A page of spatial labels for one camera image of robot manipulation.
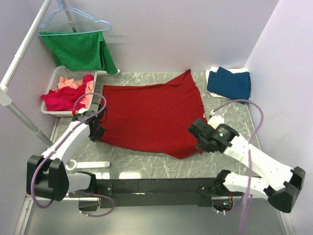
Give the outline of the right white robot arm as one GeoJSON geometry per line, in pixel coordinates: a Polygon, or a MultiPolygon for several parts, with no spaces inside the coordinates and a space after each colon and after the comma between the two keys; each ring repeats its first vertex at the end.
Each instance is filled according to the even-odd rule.
{"type": "Polygon", "coordinates": [[[197,119],[188,131],[197,139],[197,149],[220,152],[257,174],[257,177],[249,178],[222,170],[214,179],[212,192],[220,196],[228,192],[244,193],[248,189],[251,195],[266,199],[277,210],[291,212],[304,184],[304,169],[276,161],[224,123],[210,125],[197,119]]]}

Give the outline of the dark red t shirt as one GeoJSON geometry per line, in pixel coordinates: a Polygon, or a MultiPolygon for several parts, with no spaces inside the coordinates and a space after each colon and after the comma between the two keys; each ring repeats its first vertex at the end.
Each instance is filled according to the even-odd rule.
{"type": "Polygon", "coordinates": [[[102,142],[177,159],[199,153],[188,127],[206,118],[191,70],[164,84],[104,85],[102,95],[108,111],[101,124],[106,130],[102,142]]]}

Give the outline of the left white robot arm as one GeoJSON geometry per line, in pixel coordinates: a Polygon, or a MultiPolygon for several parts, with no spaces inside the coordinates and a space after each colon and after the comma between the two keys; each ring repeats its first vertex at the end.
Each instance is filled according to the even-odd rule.
{"type": "Polygon", "coordinates": [[[77,172],[68,175],[66,165],[81,142],[100,140],[105,129],[100,125],[98,113],[84,112],[72,118],[68,129],[40,156],[33,155],[27,161],[26,192],[40,208],[37,197],[51,202],[61,201],[66,194],[81,191],[85,196],[94,196],[98,191],[93,173],[77,172]]]}

